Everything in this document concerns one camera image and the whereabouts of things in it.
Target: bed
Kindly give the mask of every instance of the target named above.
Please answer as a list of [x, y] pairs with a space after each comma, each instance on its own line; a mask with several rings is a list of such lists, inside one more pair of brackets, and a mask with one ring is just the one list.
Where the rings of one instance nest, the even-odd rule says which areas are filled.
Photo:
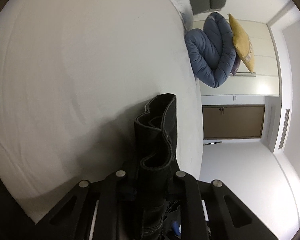
[[177, 96], [177, 160], [199, 178], [202, 110], [169, 0], [9, 0], [0, 13], [0, 179], [39, 221], [134, 150], [133, 120]]

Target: yellow pillow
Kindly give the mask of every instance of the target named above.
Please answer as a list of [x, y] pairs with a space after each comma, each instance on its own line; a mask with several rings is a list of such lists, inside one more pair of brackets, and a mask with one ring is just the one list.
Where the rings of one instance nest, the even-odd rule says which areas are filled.
[[252, 44], [249, 40], [248, 34], [244, 31], [242, 26], [238, 23], [234, 17], [229, 14], [229, 21], [230, 26], [233, 32], [233, 44], [234, 47], [240, 57], [240, 59], [243, 61], [243, 63], [246, 65], [247, 69], [253, 73], [254, 70], [254, 53]]

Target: silver bolt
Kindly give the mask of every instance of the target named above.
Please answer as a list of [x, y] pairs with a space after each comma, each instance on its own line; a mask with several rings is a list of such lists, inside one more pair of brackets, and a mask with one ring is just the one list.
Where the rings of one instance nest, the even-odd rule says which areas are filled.
[[212, 182], [212, 184], [215, 186], [215, 187], [221, 187], [222, 186], [222, 182], [220, 180], [214, 180]]
[[126, 175], [126, 172], [125, 172], [125, 171], [117, 171], [117, 172], [115, 173], [115, 175], [116, 175], [117, 177], [124, 177], [124, 176]]
[[186, 175], [186, 173], [184, 171], [177, 171], [176, 172], [176, 176], [179, 177], [179, 178], [182, 178]]
[[89, 182], [87, 180], [82, 180], [79, 182], [80, 187], [87, 187], [89, 186]]

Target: brown door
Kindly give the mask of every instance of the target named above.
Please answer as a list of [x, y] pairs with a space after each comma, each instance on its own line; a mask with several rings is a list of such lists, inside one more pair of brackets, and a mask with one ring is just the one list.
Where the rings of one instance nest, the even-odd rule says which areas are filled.
[[261, 138], [265, 105], [202, 106], [204, 139]]

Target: blue comforter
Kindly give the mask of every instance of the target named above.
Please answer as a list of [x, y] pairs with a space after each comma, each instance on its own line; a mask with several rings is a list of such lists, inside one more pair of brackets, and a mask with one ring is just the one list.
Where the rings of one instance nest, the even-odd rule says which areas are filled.
[[194, 75], [210, 87], [221, 86], [228, 78], [236, 56], [229, 23], [219, 13], [210, 14], [203, 30], [185, 36]]

